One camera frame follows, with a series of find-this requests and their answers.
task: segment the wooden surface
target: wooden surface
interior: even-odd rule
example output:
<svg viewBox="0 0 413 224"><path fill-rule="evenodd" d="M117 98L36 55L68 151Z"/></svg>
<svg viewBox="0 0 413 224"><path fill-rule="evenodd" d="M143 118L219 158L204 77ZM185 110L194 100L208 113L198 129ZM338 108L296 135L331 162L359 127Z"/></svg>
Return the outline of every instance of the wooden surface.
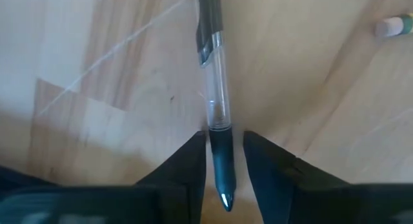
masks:
<svg viewBox="0 0 413 224"><path fill-rule="evenodd" d="M241 132L349 182L413 182L413 0L223 0L237 198L208 151L203 223L261 223ZM196 0L0 0L0 164L131 184L205 126Z"/></svg>

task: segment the metal pen tip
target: metal pen tip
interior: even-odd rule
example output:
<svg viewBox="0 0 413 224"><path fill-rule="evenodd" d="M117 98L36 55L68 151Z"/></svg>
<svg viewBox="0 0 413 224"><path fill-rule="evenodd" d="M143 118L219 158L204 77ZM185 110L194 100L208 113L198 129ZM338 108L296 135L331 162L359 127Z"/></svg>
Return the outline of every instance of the metal pen tip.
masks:
<svg viewBox="0 0 413 224"><path fill-rule="evenodd" d="M221 201L224 205L224 208L227 212L231 212L232 204L234 203L234 195L233 194L221 194Z"/></svg>

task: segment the wooden floor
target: wooden floor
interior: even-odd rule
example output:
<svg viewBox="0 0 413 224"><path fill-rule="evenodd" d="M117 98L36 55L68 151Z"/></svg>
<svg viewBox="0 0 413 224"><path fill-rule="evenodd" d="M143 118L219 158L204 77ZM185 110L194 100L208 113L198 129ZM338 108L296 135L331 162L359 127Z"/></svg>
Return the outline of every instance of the wooden floor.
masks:
<svg viewBox="0 0 413 224"><path fill-rule="evenodd" d="M413 182L413 0L223 0L237 199L208 151L203 223L261 223L254 130L352 183ZM65 185L131 184L205 126L196 0L0 0L0 164Z"/></svg>

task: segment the ballpoint pen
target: ballpoint pen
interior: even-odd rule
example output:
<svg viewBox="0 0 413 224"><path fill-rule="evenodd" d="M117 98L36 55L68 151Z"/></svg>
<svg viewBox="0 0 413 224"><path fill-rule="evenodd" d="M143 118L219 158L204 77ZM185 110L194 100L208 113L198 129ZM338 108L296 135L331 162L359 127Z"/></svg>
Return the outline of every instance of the ballpoint pen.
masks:
<svg viewBox="0 0 413 224"><path fill-rule="evenodd" d="M225 210L231 211L236 177L221 0L199 0L197 45L199 63L205 77L205 100L215 184Z"/></svg>

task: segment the black plastic object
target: black plastic object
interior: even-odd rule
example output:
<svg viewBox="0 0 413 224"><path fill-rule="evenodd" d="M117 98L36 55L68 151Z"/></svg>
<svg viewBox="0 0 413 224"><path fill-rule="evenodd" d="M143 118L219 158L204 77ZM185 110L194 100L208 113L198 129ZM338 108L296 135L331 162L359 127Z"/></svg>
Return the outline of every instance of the black plastic object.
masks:
<svg viewBox="0 0 413 224"><path fill-rule="evenodd" d="M222 131L210 130L209 136L214 159L215 186L225 209L231 211L232 204L234 203L234 192L237 186L232 128Z"/></svg>
<svg viewBox="0 0 413 224"><path fill-rule="evenodd" d="M214 51L212 35L222 30L221 0L199 0L199 24L196 37L201 65L205 64Z"/></svg>
<svg viewBox="0 0 413 224"><path fill-rule="evenodd" d="M205 141L198 132L130 187L58 187L2 168L0 223L199 223Z"/></svg>
<svg viewBox="0 0 413 224"><path fill-rule="evenodd" d="M264 223L413 223L413 185L350 185L259 136L244 133Z"/></svg>

